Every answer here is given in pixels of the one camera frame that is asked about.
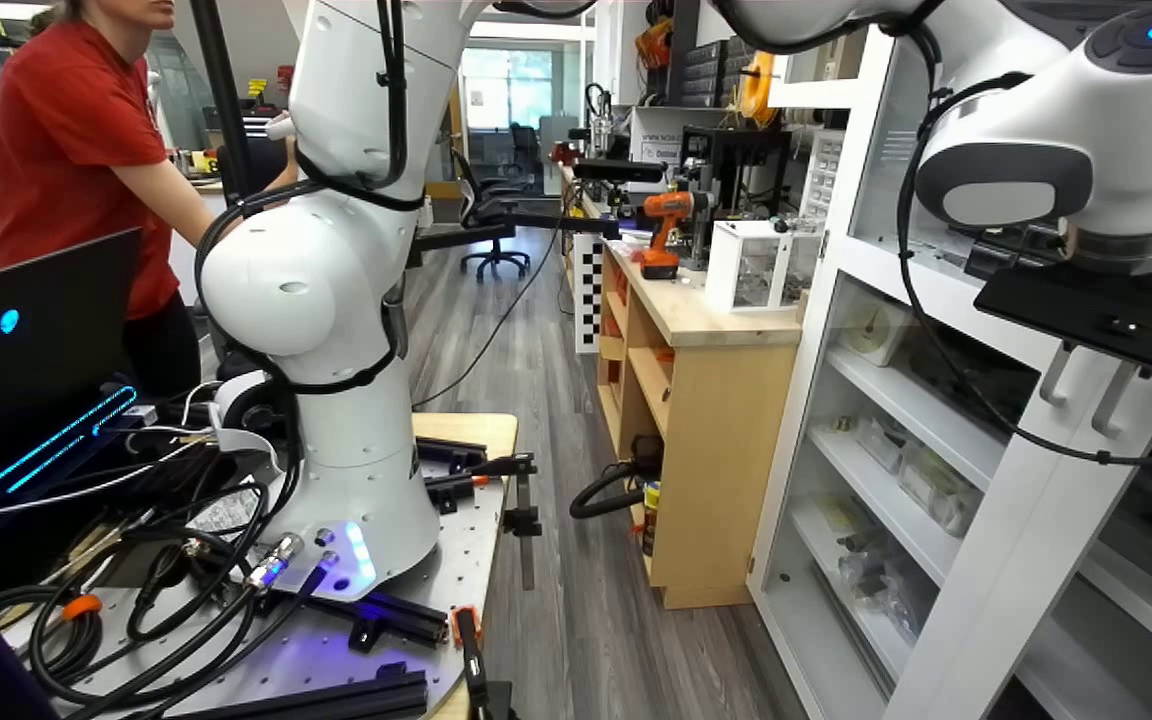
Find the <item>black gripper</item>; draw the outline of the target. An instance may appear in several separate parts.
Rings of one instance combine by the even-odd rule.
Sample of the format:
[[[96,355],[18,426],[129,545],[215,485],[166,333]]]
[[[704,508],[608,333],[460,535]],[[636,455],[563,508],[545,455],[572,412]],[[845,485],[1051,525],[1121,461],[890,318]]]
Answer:
[[[1118,355],[1092,409],[1092,426],[1112,437],[1136,363],[1152,367],[1152,234],[1141,248],[1127,234],[1092,239],[1049,262],[1012,258],[983,280],[978,307],[1059,334],[1036,388],[1046,405],[1065,405],[1076,342]]]

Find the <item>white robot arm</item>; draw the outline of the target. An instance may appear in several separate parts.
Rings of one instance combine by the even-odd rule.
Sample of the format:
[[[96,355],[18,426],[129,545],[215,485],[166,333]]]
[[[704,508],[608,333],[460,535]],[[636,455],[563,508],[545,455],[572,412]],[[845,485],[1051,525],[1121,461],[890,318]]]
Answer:
[[[207,314],[298,399],[301,485],[273,514],[270,591],[355,605],[423,563],[439,511],[415,474],[400,323],[385,307],[423,161],[480,11],[594,0],[307,0],[291,84],[303,179],[261,190],[197,255]],[[1152,0],[712,0],[766,53],[857,26],[938,46],[924,211],[957,230],[1070,229],[1070,255],[983,283],[980,307],[1152,363]]]

